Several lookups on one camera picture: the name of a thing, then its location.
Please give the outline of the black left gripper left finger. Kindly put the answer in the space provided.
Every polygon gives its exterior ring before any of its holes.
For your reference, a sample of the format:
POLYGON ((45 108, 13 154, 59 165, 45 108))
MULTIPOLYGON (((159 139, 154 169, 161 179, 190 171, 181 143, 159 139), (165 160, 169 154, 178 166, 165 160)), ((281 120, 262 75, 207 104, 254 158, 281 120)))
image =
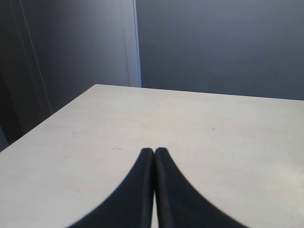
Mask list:
POLYGON ((72 228, 150 228, 153 208, 153 150, 143 148, 120 185, 72 228))

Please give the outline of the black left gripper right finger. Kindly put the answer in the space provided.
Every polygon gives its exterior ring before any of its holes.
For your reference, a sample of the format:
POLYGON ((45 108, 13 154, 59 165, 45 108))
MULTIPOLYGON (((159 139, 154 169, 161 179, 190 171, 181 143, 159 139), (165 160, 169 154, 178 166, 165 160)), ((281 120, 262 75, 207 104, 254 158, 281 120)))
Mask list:
POLYGON ((231 227, 231 218, 193 188, 166 148, 156 149, 154 161, 156 206, 160 228, 231 227))

